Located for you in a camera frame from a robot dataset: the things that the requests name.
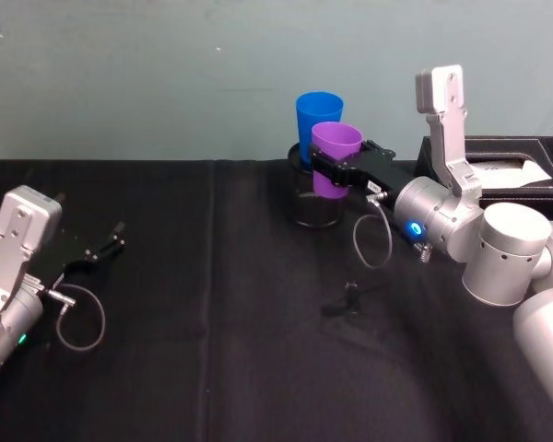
small black object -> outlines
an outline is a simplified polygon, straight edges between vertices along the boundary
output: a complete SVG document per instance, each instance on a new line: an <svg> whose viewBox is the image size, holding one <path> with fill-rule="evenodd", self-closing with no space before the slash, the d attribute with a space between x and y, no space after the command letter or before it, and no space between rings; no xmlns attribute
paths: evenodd
<svg viewBox="0 0 553 442"><path fill-rule="evenodd" d="M124 223L118 223L105 240L86 247L86 242L62 229L45 253L42 250L33 261L32 274L50 289L72 273L92 273L124 250L123 232Z"/></svg>
<svg viewBox="0 0 553 442"><path fill-rule="evenodd" d="M391 149L385 149L372 140L367 140L363 142L361 149L362 151L377 151L381 154L382 157L385 157L389 161L392 161L395 158L395 152Z"/></svg>
<svg viewBox="0 0 553 442"><path fill-rule="evenodd" d="M343 200L322 198L313 191L313 174L301 165L299 144L288 151L287 217L304 227L335 226L343 214Z"/></svg>
<svg viewBox="0 0 553 442"><path fill-rule="evenodd" d="M346 283L344 287L345 296L342 302L328 304L322 307L322 316L325 318L335 318L344 316L348 313L357 314L360 312L360 291L355 281Z"/></svg>

black table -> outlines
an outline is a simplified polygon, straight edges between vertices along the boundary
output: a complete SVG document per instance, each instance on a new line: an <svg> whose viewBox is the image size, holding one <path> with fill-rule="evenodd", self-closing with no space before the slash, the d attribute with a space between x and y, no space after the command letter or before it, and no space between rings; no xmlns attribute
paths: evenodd
<svg viewBox="0 0 553 442"><path fill-rule="evenodd" d="M127 224L126 252L91 282L103 344L69 353L48 309L0 373L0 441L553 441L512 309L398 237L385 270L361 268L366 209L292 225L286 175L285 161L0 161L0 202L25 183L65 192L68 231ZM382 229L364 230L376 260ZM348 281L359 314L325 317Z"/></svg>

cable connector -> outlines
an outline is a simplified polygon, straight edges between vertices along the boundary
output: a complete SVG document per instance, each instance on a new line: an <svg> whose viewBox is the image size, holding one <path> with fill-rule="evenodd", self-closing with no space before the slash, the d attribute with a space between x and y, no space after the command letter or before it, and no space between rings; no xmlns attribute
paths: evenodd
<svg viewBox="0 0 553 442"><path fill-rule="evenodd" d="M59 301L64 306L62 307L61 311L59 312L59 316L64 316L67 311L76 305L76 300L72 297L67 297L66 295L62 295L59 292L56 292L55 290L47 290L47 296L51 299L54 299L55 301Z"/></svg>
<svg viewBox="0 0 553 442"><path fill-rule="evenodd" d="M381 205L381 201L387 199L387 196L387 192L372 193L367 195L367 203L372 204L375 207L379 207Z"/></svg>

robotic arm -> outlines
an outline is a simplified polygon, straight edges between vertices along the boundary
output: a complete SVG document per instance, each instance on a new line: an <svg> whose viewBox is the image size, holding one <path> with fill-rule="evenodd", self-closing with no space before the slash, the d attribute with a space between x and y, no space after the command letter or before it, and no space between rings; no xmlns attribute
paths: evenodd
<svg viewBox="0 0 553 442"><path fill-rule="evenodd" d="M481 182L465 159L463 70L438 67L416 77L418 111L427 114L432 163L441 183L411 178L381 149L335 161L313 148L313 167L334 185L368 188L394 211L415 242L466 263L463 284L492 306L514 306L514 333L553 400L553 222L530 207L479 207Z"/></svg>
<svg viewBox="0 0 553 442"><path fill-rule="evenodd" d="M69 272L72 266L96 265L101 259L111 257L124 248L120 238L123 227L118 226L110 240L103 248L86 250L86 256L72 262L58 262L57 272L61 274L55 284L43 284L40 279L27 273L33 257L52 238L62 215L62 206L55 200L32 190L27 186L17 187L8 192L0 207L0 366L24 341L26 333L41 316L43 308L41 299L50 297L63 304L60 320L56 330L59 332L61 318L76 304L71 297L66 297L53 289ZM102 316L101 335L104 333L104 311ZM77 351L86 351L99 340L87 347L64 345Z"/></svg>

wall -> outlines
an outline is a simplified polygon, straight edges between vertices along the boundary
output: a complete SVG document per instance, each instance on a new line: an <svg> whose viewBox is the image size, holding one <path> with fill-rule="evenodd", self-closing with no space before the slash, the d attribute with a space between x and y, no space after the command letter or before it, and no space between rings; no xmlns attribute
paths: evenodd
<svg viewBox="0 0 553 442"><path fill-rule="evenodd" d="M553 132L553 0L0 0L0 157L284 157L308 89L414 157L453 63L469 134Z"/></svg>

